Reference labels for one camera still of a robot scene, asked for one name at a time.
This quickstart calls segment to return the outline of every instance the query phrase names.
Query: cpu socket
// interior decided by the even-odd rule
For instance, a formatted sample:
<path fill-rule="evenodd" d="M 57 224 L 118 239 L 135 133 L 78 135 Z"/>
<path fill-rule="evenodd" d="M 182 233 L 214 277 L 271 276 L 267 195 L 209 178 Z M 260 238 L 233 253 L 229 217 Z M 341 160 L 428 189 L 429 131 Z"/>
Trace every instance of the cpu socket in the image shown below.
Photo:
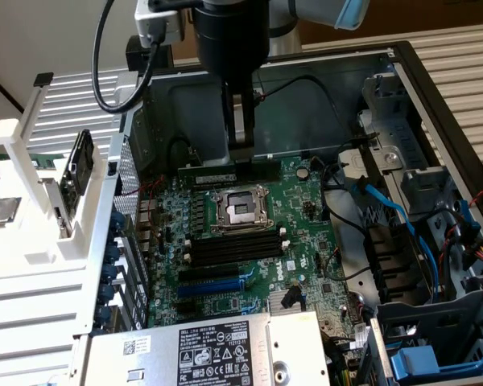
<path fill-rule="evenodd" d="M 274 225 L 274 221 L 268 218 L 266 206 L 269 193 L 268 189 L 257 185 L 215 194 L 217 223 L 211 225 L 211 232 L 251 232 Z"/>

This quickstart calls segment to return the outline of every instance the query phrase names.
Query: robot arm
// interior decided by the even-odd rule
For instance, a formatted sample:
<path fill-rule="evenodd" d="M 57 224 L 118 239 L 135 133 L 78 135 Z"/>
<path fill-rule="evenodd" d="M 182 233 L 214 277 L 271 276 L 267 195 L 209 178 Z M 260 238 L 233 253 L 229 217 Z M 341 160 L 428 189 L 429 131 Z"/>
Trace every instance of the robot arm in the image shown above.
<path fill-rule="evenodd" d="M 230 157 L 245 161 L 254 149 L 252 73 L 268 56 L 270 37 L 291 31 L 298 18 L 356 29 L 368 4 L 369 0 L 138 0 L 135 19 L 144 47 L 151 46 L 148 37 L 162 21 L 167 24 L 163 44 L 171 44 L 184 39 L 183 12 L 192 10 L 199 60 L 222 81 Z"/>

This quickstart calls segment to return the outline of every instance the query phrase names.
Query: motherboard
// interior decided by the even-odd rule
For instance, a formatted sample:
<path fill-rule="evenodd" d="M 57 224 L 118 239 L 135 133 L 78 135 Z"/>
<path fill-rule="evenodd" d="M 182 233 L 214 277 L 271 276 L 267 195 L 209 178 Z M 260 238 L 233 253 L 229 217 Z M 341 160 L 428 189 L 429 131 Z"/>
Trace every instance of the motherboard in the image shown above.
<path fill-rule="evenodd" d="M 336 240 L 320 215 L 320 173 L 300 157 L 279 164 L 270 182 L 196 189 L 174 177 L 144 191 L 138 238 L 151 279 L 149 327 L 302 309 L 329 335 L 352 334 L 352 295 L 326 276 L 343 272 L 336 259 L 326 265 Z M 291 288 L 299 300 L 287 309 Z"/>

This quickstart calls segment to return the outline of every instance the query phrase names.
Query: power supply label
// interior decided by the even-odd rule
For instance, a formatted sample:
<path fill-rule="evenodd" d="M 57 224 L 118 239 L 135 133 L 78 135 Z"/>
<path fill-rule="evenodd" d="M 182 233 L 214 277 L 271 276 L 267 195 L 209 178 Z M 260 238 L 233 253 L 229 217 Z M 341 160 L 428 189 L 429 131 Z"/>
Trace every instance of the power supply label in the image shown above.
<path fill-rule="evenodd" d="M 249 322 L 179 331 L 178 386 L 253 384 Z"/>

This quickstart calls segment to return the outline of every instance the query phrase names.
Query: white wall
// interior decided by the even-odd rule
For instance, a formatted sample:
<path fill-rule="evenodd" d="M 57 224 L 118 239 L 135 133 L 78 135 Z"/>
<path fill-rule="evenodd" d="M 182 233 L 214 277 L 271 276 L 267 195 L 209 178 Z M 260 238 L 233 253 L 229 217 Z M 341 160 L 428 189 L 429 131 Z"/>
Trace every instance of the white wall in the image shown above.
<path fill-rule="evenodd" d="M 90 72 L 104 0 L 0 0 L 0 83 L 25 105 L 40 72 Z M 135 0 L 117 0 L 105 25 L 100 68 L 124 67 Z M 18 117 L 0 94 L 0 119 Z"/>

